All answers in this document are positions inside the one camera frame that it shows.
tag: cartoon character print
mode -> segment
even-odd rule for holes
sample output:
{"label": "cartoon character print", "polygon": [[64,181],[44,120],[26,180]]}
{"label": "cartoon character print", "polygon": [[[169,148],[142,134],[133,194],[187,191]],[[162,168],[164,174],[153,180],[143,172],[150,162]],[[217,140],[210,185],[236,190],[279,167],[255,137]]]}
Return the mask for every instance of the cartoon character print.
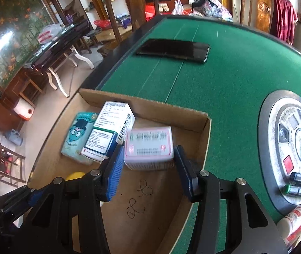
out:
{"label": "cartoon character print", "polygon": [[69,129],[68,142],[77,141],[86,131],[86,125],[88,121],[84,119],[78,119],[76,123]]}

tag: white plastic bag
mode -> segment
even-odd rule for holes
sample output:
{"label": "white plastic bag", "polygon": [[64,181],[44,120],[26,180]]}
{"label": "white plastic bag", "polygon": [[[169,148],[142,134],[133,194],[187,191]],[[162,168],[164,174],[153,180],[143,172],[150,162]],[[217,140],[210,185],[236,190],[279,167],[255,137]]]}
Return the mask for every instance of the white plastic bag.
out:
{"label": "white plastic bag", "polygon": [[172,15],[184,15],[183,13],[183,5],[180,0],[175,1],[175,8],[172,11]]}
{"label": "white plastic bag", "polygon": [[40,44],[47,44],[64,28],[64,24],[52,24],[43,28],[37,40]]}

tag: wooden chair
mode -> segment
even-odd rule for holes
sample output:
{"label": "wooden chair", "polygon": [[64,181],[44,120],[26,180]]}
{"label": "wooden chair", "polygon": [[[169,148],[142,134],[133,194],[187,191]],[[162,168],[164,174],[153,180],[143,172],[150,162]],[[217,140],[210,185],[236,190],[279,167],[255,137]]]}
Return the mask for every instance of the wooden chair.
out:
{"label": "wooden chair", "polygon": [[[130,1],[131,24],[132,24],[133,31],[135,31],[141,25],[146,23],[146,14],[145,14],[146,0],[129,0],[129,1]],[[101,53],[104,57],[130,35],[130,33],[126,33],[124,35],[120,34],[119,27],[116,23],[111,0],[105,0],[105,2],[107,6],[107,12],[111,23],[111,27],[115,35],[115,40],[107,43],[106,45],[104,45],[102,48],[98,50],[98,52]],[[154,7],[155,7],[155,15],[159,15],[160,11],[158,8],[158,0],[154,0]]]}
{"label": "wooden chair", "polygon": [[[18,187],[19,182],[26,183],[22,170],[25,159],[24,156],[0,144],[0,181],[14,187]],[[14,175],[13,166],[18,167],[19,177]]]}
{"label": "wooden chair", "polygon": [[[249,22],[251,21],[252,15],[252,0],[250,1],[249,9]],[[256,7],[257,16],[255,28],[262,30],[264,32],[269,32],[270,21],[271,21],[271,12],[274,9],[272,5],[272,0],[257,0]],[[243,23],[245,13],[245,0],[241,0],[241,10],[240,10],[240,23]]]}

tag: cardboard box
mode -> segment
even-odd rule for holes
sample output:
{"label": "cardboard box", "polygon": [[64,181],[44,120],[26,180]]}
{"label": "cardboard box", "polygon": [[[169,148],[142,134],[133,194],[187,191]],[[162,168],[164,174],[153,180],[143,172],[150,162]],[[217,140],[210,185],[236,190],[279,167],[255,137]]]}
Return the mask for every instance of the cardboard box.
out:
{"label": "cardboard box", "polygon": [[[80,89],[46,139],[31,173],[30,188],[39,189],[57,176],[65,178],[73,172],[87,173],[99,166],[96,162],[91,166],[79,164],[60,151],[75,115],[80,111],[98,113],[106,101],[128,103],[136,117],[133,128],[171,126],[174,146],[182,145],[187,157],[204,167],[211,127],[206,113],[137,97]],[[116,196],[101,207],[110,252],[170,253],[191,207],[182,193],[176,168],[145,172],[124,166]],[[73,243],[79,251],[75,231]]]}

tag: light blue package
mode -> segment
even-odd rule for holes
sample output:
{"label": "light blue package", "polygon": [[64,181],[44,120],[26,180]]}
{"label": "light blue package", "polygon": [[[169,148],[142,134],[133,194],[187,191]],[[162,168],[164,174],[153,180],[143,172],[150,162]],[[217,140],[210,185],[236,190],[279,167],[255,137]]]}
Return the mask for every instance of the light blue package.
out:
{"label": "light blue package", "polygon": [[83,164],[91,165],[93,163],[92,159],[80,153],[87,142],[96,119],[96,113],[80,112],[76,115],[61,150],[63,155]]}

